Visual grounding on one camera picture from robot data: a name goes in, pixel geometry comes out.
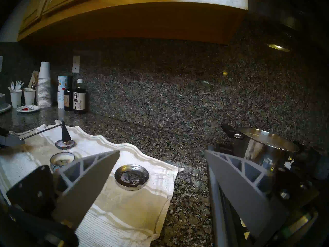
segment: metal dish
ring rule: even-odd
[[[114,178],[118,185],[125,190],[138,190],[148,181],[148,171],[140,165],[123,165],[118,168]]]

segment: light switch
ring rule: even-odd
[[[80,72],[80,56],[73,56],[72,72]]]
[[[0,56],[0,72],[2,71],[2,61],[3,61],[3,56]]]

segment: paper cup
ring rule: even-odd
[[[10,97],[12,98],[13,108],[21,106],[22,90],[10,91]]]
[[[25,105],[34,105],[35,90],[24,90]]]
[[[50,79],[50,63],[41,62],[39,79]]]

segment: soy sauce bottle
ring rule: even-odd
[[[73,91],[73,111],[76,114],[86,113],[86,90],[82,79],[78,79]]]
[[[68,88],[64,90],[64,110],[73,110],[73,90],[72,90],[72,77],[68,77]]]

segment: pot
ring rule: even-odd
[[[234,127],[222,124],[222,129],[229,138],[234,139],[233,153],[255,162],[256,164],[273,171],[274,167],[286,161],[299,147],[276,134],[251,127]]]

